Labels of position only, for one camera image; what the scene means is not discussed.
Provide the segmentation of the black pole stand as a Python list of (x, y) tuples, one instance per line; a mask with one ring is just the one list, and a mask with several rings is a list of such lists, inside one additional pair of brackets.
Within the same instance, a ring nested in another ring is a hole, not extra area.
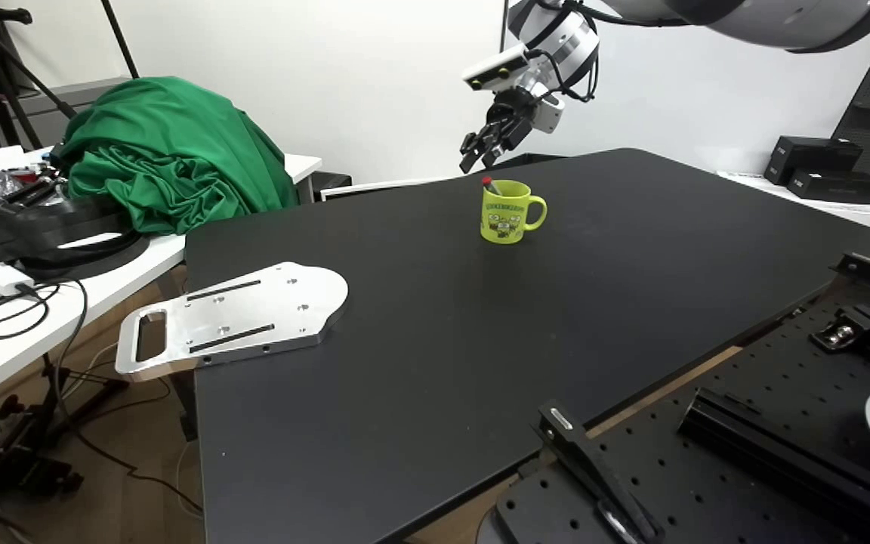
[(112, 7), (111, 0), (100, 0), (100, 3), (101, 7), (103, 7), (104, 13), (106, 14), (107, 21), (110, 24), (110, 29), (117, 42), (119, 51), (123, 56), (125, 66), (130, 73), (130, 77), (132, 79), (139, 79), (140, 75), (134, 62), (134, 56), (132, 56), (130, 46), (128, 46), (127, 41), (125, 41), (125, 35), (122, 31), (121, 25), (119, 24), (118, 17), (116, 16), (115, 11)]

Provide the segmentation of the white power adapter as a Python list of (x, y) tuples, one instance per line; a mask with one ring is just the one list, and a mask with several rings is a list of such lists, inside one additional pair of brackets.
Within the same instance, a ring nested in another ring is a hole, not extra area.
[(35, 281), (10, 265), (0, 263), (0, 295), (21, 294), (25, 289), (34, 288)]

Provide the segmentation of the black box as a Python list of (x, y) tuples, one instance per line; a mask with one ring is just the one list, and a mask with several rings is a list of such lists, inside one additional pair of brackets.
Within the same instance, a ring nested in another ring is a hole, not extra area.
[(862, 148), (848, 139), (781, 135), (771, 150), (764, 179), (786, 186), (798, 169), (849, 172), (861, 153)]
[(786, 188), (801, 199), (870, 206), (870, 175), (838, 170), (794, 170)]

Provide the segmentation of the white side table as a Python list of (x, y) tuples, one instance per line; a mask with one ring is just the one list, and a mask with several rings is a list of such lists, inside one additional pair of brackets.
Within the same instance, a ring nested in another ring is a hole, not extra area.
[(749, 188), (762, 190), (763, 192), (769, 193), (770, 195), (781, 197), (781, 199), (795, 201), (804, 204), (804, 206), (812, 207), (826, 213), (842, 217), (843, 219), (849, 221), (855, 221), (857, 224), (862, 224), (862, 226), (870, 227), (870, 204), (849, 204), (842, 202), (801, 199), (801, 197), (794, 195), (786, 187), (774, 185), (773, 183), (767, 181), (762, 175), (753, 175), (752, 173), (741, 172), (725, 172), (725, 170), (715, 170), (714, 173), (728, 180), (745, 185)]

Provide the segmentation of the black clamp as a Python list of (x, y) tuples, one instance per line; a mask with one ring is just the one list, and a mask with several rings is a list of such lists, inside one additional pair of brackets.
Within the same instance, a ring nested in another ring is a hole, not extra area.
[(555, 400), (538, 408), (535, 433), (590, 496), (602, 524), (622, 544), (662, 544), (664, 530), (625, 488), (597, 451), (583, 424)]

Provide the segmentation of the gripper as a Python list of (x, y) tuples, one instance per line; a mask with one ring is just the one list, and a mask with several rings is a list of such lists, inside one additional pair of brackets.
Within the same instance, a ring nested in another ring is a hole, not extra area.
[(486, 113), (486, 126), (469, 133), (460, 146), (459, 168), (469, 175), (477, 164), (490, 169), (507, 150), (514, 150), (531, 133), (536, 107), (541, 100), (519, 86), (493, 92)]

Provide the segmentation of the yellow-green cartoon mug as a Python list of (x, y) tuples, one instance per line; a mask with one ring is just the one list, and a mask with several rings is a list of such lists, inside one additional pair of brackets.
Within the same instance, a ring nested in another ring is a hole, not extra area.
[(545, 223), (547, 203), (522, 182), (493, 180), (503, 196), (492, 195), (483, 189), (480, 235), (490, 243), (518, 243), (526, 232), (538, 230)]

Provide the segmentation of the black aluminium rail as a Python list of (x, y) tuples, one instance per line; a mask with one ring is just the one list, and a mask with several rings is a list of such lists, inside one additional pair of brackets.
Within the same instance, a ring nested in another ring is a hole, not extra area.
[(832, 523), (870, 535), (870, 471), (861, 465), (787, 436), (758, 411), (707, 388), (696, 392), (679, 431)]

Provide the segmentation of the green cloth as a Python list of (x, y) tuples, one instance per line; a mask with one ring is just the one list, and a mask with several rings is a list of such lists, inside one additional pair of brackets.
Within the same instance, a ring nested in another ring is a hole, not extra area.
[(285, 154), (228, 99), (180, 77), (107, 90), (52, 149), (73, 199), (107, 196), (148, 235), (299, 204)]

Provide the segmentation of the grey cabinet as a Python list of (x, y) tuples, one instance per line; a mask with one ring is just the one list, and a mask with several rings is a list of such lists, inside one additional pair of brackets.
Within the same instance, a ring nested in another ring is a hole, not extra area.
[[(90, 107), (108, 89), (127, 81), (127, 77), (113, 77), (113, 79), (99, 80), (99, 82), (84, 82), (55, 87), (52, 89), (52, 92), (74, 110), (80, 111)], [(65, 114), (60, 113), (48, 97), (44, 95), (29, 95), (21, 97), (20, 102), (42, 145), (48, 147), (62, 141), (69, 118)]]

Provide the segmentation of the black tripod legs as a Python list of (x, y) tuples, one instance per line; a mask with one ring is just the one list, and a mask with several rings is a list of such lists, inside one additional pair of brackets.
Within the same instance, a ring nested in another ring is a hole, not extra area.
[[(17, 422), (11, 424), (0, 440), (0, 496), (17, 492), (44, 502), (66, 499), (79, 492), (83, 475), (73, 471), (68, 462), (49, 458), (48, 452), (57, 447), (63, 437), (69, 436), (73, 423), (86, 423), (89, 416), (96, 416), (101, 407), (128, 388), (124, 379), (60, 369), (58, 376), (62, 386), (70, 385), (75, 378), (99, 385), (94, 395), (69, 410), (70, 422), (66, 422), (58, 411), (60, 396), (52, 388), (53, 369), (51, 358), (44, 355), (42, 378), (46, 381), (46, 393), (41, 403), (25, 406), (17, 395), (11, 394), (0, 406), (0, 423), (9, 416), (17, 417)], [(0, 522), (4, 520), (4, 515), (0, 514)]]

